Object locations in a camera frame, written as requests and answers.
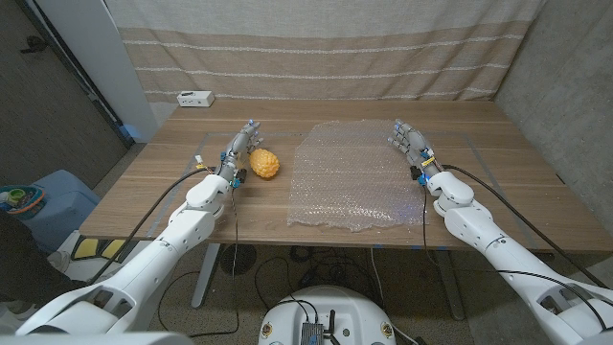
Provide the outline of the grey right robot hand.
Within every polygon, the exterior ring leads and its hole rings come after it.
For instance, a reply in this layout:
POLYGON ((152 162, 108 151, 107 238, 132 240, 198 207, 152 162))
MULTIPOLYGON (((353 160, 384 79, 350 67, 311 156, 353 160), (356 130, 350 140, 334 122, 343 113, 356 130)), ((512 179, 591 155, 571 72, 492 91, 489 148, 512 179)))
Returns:
POLYGON ((426 178, 443 171, 430 142, 418 130, 400 119, 396 119, 393 134, 388 138, 388 142, 400 150, 409 164, 419 169, 426 178))

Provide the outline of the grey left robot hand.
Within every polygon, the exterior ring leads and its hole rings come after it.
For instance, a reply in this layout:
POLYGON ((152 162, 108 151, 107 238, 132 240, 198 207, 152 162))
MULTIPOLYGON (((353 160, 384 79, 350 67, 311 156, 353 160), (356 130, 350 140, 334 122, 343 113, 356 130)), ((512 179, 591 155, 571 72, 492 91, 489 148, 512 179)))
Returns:
POLYGON ((248 155, 262 142, 259 137, 260 122, 250 120, 230 141, 223 151, 220 166, 216 174, 231 180, 240 169, 244 168, 248 155))

